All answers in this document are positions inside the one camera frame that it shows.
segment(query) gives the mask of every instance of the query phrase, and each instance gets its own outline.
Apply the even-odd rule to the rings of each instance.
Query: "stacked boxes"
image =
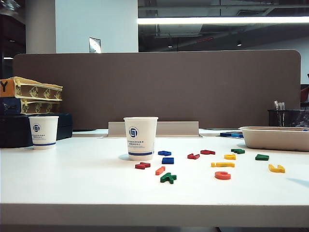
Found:
[[[59,113],[62,87],[22,77],[0,80],[0,115]]]

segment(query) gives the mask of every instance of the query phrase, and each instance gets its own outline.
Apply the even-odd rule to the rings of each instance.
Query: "gray partition panel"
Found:
[[[126,116],[199,121],[200,128],[268,125],[274,100],[299,109],[294,50],[18,55],[14,74],[63,86],[75,129]]]

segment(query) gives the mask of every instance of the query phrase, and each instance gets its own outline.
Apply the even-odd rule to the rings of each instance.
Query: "fluorescent light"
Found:
[[[309,23],[309,16],[300,17],[192,17],[138,18],[138,24],[250,24],[250,23]]]

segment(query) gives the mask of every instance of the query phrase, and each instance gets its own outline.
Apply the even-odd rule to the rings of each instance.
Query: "paper cup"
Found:
[[[59,116],[29,117],[33,148],[46,150],[56,146]]]
[[[131,160],[151,160],[158,117],[125,117],[126,140]]]

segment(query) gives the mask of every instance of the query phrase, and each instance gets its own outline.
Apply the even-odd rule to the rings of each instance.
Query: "beige tray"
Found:
[[[309,151],[305,127],[241,127],[247,147],[287,151]]]

